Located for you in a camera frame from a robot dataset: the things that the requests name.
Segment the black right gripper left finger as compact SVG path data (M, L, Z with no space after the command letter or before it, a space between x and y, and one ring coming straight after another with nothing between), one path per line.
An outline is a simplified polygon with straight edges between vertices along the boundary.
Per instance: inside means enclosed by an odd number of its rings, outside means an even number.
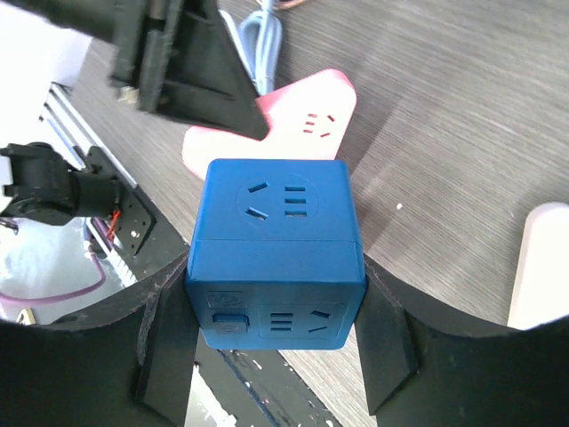
M181 266L155 283L137 341L140 376L134 401L142 410L136 426L185 423L198 338Z

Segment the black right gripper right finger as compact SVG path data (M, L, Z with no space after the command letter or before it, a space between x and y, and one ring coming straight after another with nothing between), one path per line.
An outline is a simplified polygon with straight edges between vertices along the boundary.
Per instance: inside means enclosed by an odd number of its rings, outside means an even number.
M355 323L368 411L379 412L418 369L405 311L373 262L365 264L367 292Z

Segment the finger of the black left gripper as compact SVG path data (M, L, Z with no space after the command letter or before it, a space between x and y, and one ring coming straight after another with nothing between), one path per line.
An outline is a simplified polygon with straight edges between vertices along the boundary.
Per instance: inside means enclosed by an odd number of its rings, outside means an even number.
M256 141L269 126L214 1L152 1L139 77L140 110Z
M115 57L109 83L119 101L137 105L140 100L140 72L153 1L116 1L112 44Z

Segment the pink triangular power strip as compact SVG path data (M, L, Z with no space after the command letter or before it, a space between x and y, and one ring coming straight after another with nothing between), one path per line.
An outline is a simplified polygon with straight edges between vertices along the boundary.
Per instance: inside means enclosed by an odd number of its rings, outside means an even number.
M326 69L263 95L257 103L269 124L263 140L192 126L184 137L184 165L204 179L209 164L218 158L332 160L357 94L344 73Z

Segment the blue cube socket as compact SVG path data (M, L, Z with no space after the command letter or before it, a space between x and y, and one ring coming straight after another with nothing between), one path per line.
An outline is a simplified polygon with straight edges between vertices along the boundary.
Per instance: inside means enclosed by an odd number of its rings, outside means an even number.
M367 288L339 160L210 163L186 290L216 350L338 350Z

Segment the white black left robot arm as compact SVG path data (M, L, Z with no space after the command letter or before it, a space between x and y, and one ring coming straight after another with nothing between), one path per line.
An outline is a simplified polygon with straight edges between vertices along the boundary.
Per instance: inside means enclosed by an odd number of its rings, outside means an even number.
M114 45L109 82L134 90L138 110L256 141L268 135L216 2L20 1L18 7ZM61 226L120 210L125 186L115 174L95 166L77 170L47 143L9 144L1 158L9 168L1 187L4 218Z

